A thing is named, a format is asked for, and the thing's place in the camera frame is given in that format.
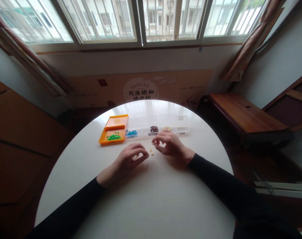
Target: bead organizer box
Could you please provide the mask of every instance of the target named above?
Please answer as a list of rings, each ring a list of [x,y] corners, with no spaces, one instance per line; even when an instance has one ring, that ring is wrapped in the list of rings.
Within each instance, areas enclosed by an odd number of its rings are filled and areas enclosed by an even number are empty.
[[[128,117],[129,115],[110,116],[103,129],[99,143],[105,144],[124,141],[125,124],[123,122],[125,122]]]
[[[175,134],[187,134],[187,116],[177,116],[176,114],[159,114],[141,116],[139,118],[127,119],[125,137],[134,138],[139,136],[156,135],[162,130],[169,130]]]

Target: wooden bench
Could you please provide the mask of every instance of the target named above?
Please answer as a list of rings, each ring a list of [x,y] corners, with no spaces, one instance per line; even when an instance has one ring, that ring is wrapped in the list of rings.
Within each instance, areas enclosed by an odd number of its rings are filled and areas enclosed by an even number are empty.
[[[207,99],[239,134],[241,142],[237,148],[247,148],[256,142],[280,141],[281,146],[293,139],[286,125],[234,92],[209,94]]]

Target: black sleeve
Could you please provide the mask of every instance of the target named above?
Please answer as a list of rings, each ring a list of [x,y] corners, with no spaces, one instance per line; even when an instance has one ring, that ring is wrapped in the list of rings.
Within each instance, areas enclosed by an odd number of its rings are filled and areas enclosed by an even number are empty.
[[[234,238],[298,238],[293,228],[255,191],[198,154],[188,164],[238,220]]]
[[[58,207],[25,238],[70,238],[105,189],[96,178]]]

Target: window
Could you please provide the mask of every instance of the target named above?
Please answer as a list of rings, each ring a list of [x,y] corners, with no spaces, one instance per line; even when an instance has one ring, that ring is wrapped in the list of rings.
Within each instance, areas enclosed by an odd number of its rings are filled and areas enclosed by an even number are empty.
[[[109,13],[101,13],[101,20],[103,22],[103,25],[110,25],[112,26],[112,22],[111,22],[111,18],[110,18],[110,14]]]
[[[173,24],[173,14],[171,14],[171,17],[170,17],[170,15],[166,15],[166,25],[167,26],[172,26]]]
[[[0,18],[36,52],[219,44],[243,42],[257,25],[264,3],[0,0]]]
[[[121,9],[122,9],[122,11],[123,11],[124,20],[125,20],[125,21],[129,21],[129,20],[130,20],[130,17],[129,17],[127,2],[121,1]]]
[[[157,19],[158,19],[158,20],[157,20],[158,25],[159,25],[159,26],[162,26],[162,15],[158,15],[158,16],[157,16]]]
[[[149,10],[149,23],[155,24],[155,10]]]
[[[40,13],[40,15],[42,16],[42,18],[44,19],[44,21],[47,23],[47,25],[49,27],[52,27],[51,23],[49,22],[48,18],[46,17],[46,15],[44,13]]]
[[[213,1],[204,36],[246,35],[265,0]]]
[[[133,36],[131,27],[126,27],[126,31],[127,31],[127,35],[128,35],[129,37]]]
[[[189,15],[188,15],[188,23],[192,24],[193,23],[193,16],[195,13],[195,9],[190,9]]]

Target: hand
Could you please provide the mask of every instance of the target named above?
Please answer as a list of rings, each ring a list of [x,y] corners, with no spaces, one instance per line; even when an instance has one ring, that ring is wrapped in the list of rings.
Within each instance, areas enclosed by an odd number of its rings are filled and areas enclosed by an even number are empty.
[[[142,153],[143,156],[133,160],[135,156],[139,156]],[[142,144],[133,143],[124,148],[117,159],[107,168],[105,168],[98,176],[97,182],[104,188],[107,188],[114,180],[127,174],[140,163],[149,157],[148,152],[145,150]]]
[[[152,139],[155,148],[164,155],[179,157],[184,163],[189,164],[195,155],[195,152],[190,148],[185,147],[179,138],[168,130],[163,130]]]

